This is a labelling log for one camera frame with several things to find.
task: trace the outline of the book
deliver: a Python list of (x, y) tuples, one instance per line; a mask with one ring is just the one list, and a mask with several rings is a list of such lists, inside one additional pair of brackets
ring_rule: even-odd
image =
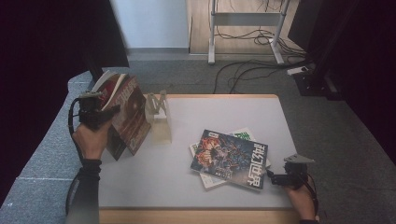
[(146, 98), (136, 77), (106, 71), (92, 91), (102, 93), (102, 110), (120, 105), (120, 112), (113, 117), (112, 126), (108, 130), (107, 150), (116, 161), (125, 148), (135, 155), (150, 128), (145, 114)]
[[(191, 144), (190, 145), (190, 151), (192, 153), (192, 156), (195, 156), (196, 151), (198, 150), (199, 143)], [(204, 188), (205, 190), (213, 189), (214, 187), (221, 186), (227, 181), (219, 178), (215, 178), (214, 176), (211, 175), (205, 175), (205, 174), (199, 174), (202, 182), (204, 183)]]
[[(230, 133), (231, 135), (242, 138), (248, 141), (256, 141), (256, 139), (253, 136), (253, 133), (250, 131), (249, 128), (242, 128), (238, 129), (236, 131), (233, 131)], [(195, 156), (195, 152), (198, 150), (199, 143), (191, 144), (190, 145), (190, 151), (192, 153), (192, 156)], [(265, 163), (265, 168), (268, 168), (271, 165), (271, 162), (269, 162), (268, 158), (266, 159)], [(214, 187), (221, 186), (227, 181), (216, 178), (211, 175), (205, 175), (205, 174), (200, 174), (200, 177), (202, 179), (202, 182), (204, 183), (205, 190), (213, 189)]]
[(225, 133), (204, 130), (191, 169), (262, 190), (268, 146)]

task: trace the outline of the magazine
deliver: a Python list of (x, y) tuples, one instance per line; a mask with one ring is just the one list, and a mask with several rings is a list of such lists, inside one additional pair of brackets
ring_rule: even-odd
[(262, 190), (267, 152), (265, 144), (204, 130), (191, 169)]
[(125, 148), (135, 155), (150, 128), (144, 108), (146, 98), (136, 77), (106, 71), (92, 91), (102, 93), (102, 110), (120, 105), (120, 112), (113, 117), (113, 125), (108, 130), (107, 150), (116, 161)]
[[(238, 137), (238, 138), (246, 139), (249, 141), (256, 141), (256, 139), (253, 136), (253, 133), (250, 131), (249, 128), (243, 128), (243, 129), (233, 131), (231, 133), (231, 135)], [(196, 150), (198, 150), (198, 146), (199, 146), (199, 143), (190, 145), (190, 151), (192, 153), (192, 156), (195, 156), (195, 152), (196, 152)], [(271, 165), (271, 162), (269, 162), (268, 159), (266, 159), (265, 167), (268, 168), (270, 165)], [(200, 177), (202, 179), (202, 182), (204, 183), (205, 190), (213, 189), (214, 187), (218, 187), (218, 186), (221, 186), (221, 185), (227, 183), (227, 181), (216, 178), (211, 175), (200, 174)]]

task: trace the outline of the table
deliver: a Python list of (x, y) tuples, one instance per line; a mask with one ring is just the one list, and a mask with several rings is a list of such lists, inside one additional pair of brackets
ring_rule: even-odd
[(103, 223), (298, 223), (283, 189), (264, 179), (264, 190), (226, 184), (205, 191), (190, 170), (189, 145), (204, 129), (229, 133), (248, 127), (269, 146), (271, 170), (284, 173), (283, 159), (296, 153), (275, 95), (168, 95), (172, 144), (153, 145), (150, 133), (132, 156), (118, 161), (107, 151), (99, 185)]

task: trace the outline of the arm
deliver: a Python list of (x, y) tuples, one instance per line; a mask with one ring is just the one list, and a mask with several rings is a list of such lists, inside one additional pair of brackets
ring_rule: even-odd
[(99, 173), (102, 153), (107, 144), (107, 131), (111, 120), (98, 131), (92, 131), (80, 124), (73, 133), (73, 139), (81, 149), (84, 160), (78, 172), (78, 189), (74, 196), (66, 223), (99, 223)]
[(78, 189), (66, 223), (99, 223), (99, 165), (100, 160), (82, 161), (82, 168), (78, 172)]
[(284, 187), (283, 189), (288, 194), (294, 209), (300, 215), (300, 224), (318, 223), (311, 192), (305, 185), (302, 185), (299, 189), (293, 189), (290, 187)]

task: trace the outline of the sleeve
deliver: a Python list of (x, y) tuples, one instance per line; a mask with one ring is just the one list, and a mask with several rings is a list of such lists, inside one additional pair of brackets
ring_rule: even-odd
[(318, 224), (316, 220), (300, 220), (300, 224)]
[(78, 172), (78, 188), (74, 196), (66, 224), (99, 223), (99, 160), (83, 160), (82, 168)]

